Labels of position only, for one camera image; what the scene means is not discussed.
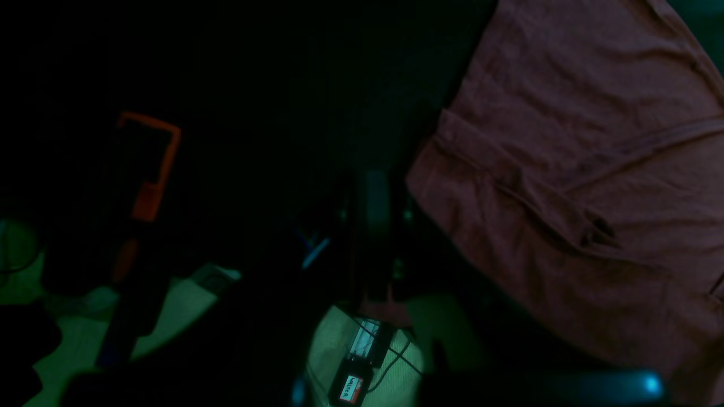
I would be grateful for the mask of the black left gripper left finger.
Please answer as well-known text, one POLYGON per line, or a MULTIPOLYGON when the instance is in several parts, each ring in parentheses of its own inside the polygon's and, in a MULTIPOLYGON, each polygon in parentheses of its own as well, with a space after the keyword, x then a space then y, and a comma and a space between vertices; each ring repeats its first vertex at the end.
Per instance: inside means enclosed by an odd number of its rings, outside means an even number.
POLYGON ((294 219, 294 234, 304 253, 300 281, 330 303, 357 309, 360 288, 357 224, 364 173, 349 172, 331 191, 294 219))

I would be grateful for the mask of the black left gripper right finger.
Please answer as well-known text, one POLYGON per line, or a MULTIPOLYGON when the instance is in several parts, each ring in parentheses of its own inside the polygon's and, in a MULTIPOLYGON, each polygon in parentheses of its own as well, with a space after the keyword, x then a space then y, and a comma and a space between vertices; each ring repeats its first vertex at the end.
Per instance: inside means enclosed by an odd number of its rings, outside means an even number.
POLYGON ((393 298, 404 302, 440 293, 442 243, 436 224, 412 195, 404 173, 391 173, 390 181, 393 298))

